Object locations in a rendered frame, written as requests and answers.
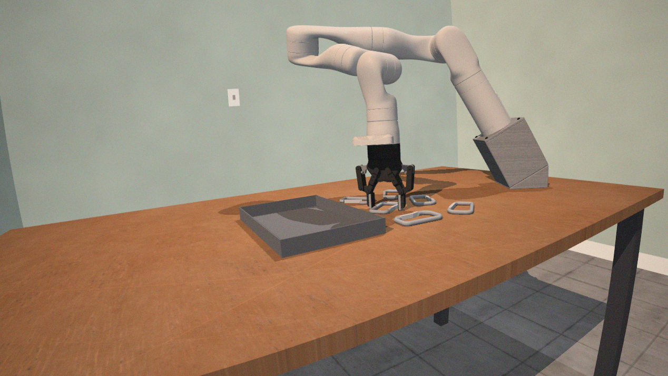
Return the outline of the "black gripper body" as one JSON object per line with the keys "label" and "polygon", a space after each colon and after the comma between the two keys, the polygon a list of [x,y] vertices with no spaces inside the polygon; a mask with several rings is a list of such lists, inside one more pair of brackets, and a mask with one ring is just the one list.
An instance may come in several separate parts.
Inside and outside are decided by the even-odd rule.
{"label": "black gripper body", "polygon": [[377,175],[377,182],[391,182],[387,176],[385,169],[390,167],[397,178],[402,170],[402,162],[400,159],[400,143],[386,144],[386,145],[367,145],[367,170],[372,175],[376,167],[380,171]]}

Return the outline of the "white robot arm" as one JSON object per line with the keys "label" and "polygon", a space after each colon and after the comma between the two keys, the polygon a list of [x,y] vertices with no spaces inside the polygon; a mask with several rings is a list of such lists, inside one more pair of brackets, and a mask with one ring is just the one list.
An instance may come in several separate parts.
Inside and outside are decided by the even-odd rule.
{"label": "white robot arm", "polygon": [[[367,135],[354,137],[352,145],[400,143],[397,101],[384,87],[400,78],[400,60],[447,63],[450,80],[483,136],[511,122],[458,27],[445,26],[433,36],[414,36],[387,27],[297,25],[289,27],[286,36],[289,62],[357,76],[366,101]],[[318,56],[319,38],[339,44]]]}

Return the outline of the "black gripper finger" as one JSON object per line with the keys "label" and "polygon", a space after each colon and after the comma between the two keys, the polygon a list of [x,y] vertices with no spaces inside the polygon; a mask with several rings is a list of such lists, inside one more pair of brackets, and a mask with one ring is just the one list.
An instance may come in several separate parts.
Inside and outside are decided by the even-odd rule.
{"label": "black gripper finger", "polygon": [[387,176],[389,176],[391,182],[393,183],[393,186],[396,188],[397,192],[399,193],[397,195],[397,209],[398,210],[403,210],[403,207],[406,206],[406,193],[410,192],[414,188],[414,176],[415,176],[415,166],[411,164],[410,166],[408,165],[401,165],[402,169],[404,170],[404,173],[407,175],[406,176],[406,187],[403,185],[403,181],[401,180],[400,176],[398,175],[397,178],[394,176],[393,171],[391,170],[390,167],[387,167],[385,169],[385,172]]}
{"label": "black gripper finger", "polygon": [[367,172],[367,165],[363,166],[356,166],[356,175],[357,175],[357,186],[359,190],[362,190],[366,193],[367,195],[367,206],[369,206],[369,209],[372,207],[376,206],[376,199],[375,199],[375,193],[374,189],[377,185],[377,175],[379,174],[379,167],[376,167],[373,171],[372,176],[370,177],[370,180],[368,182],[368,185],[366,183],[366,172]]}

